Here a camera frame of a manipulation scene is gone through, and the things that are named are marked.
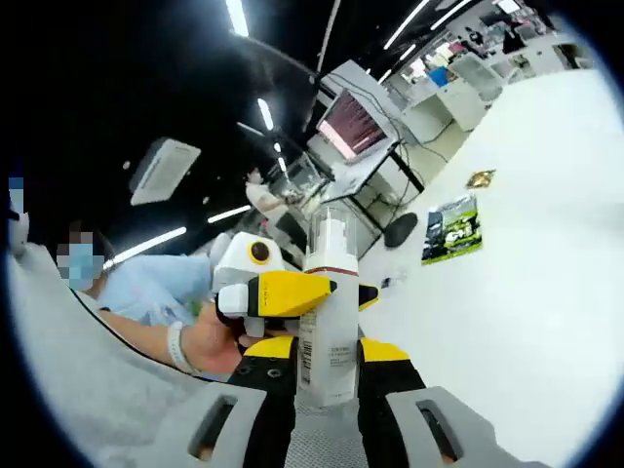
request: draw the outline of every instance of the wristband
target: wristband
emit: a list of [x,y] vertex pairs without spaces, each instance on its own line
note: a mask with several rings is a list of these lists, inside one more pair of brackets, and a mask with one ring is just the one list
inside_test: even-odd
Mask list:
[[172,358],[175,366],[185,373],[190,373],[192,375],[199,375],[200,372],[188,364],[184,353],[182,352],[182,347],[180,345],[180,338],[182,336],[182,329],[184,328],[184,324],[182,322],[174,322],[167,329],[167,349],[169,351],[169,355]]

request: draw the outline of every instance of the hand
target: hand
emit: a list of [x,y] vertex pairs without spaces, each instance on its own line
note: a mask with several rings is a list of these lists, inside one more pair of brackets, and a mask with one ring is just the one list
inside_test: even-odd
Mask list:
[[[270,333],[288,334],[284,331]],[[262,339],[243,335],[239,342],[249,347]],[[180,345],[188,364],[200,371],[231,373],[243,359],[231,329],[218,319],[211,302],[203,304],[195,325],[182,330]]]

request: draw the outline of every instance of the ceiling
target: ceiling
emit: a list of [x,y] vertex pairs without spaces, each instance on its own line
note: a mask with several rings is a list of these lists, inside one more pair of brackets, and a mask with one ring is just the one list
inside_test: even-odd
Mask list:
[[[432,0],[384,51],[415,3],[362,8],[343,0],[322,71],[354,59],[381,76],[414,41],[429,40],[429,25],[445,12]],[[252,38],[314,70],[332,4],[243,0]],[[276,126],[297,140],[316,94],[308,75],[228,32],[224,0],[74,5],[16,7],[9,145],[14,174],[24,175],[33,240],[53,245],[69,220],[85,218],[122,251],[184,225],[185,235],[150,252],[191,253],[236,223],[206,220],[247,204],[248,169],[274,164],[272,141],[262,148],[236,122],[264,130],[256,104],[264,98]],[[202,153],[171,200],[131,207],[128,182],[159,137]]]

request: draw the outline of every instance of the barcode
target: barcode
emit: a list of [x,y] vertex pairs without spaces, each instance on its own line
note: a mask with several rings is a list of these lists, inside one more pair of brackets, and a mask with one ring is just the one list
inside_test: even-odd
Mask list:
[[312,343],[303,341],[303,359],[301,360],[301,380],[310,383],[310,370],[312,369]]

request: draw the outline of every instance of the office chair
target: office chair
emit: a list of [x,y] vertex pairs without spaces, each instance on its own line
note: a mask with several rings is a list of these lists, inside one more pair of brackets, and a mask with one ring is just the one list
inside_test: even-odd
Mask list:
[[466,54],[448,66],[457,76],[465,80],[479,93],[482,101],[493,102],[503,91],[503,87],[520,81],[522,70],[514,68],[505,78],[501,78],[486,63],[474,54]]

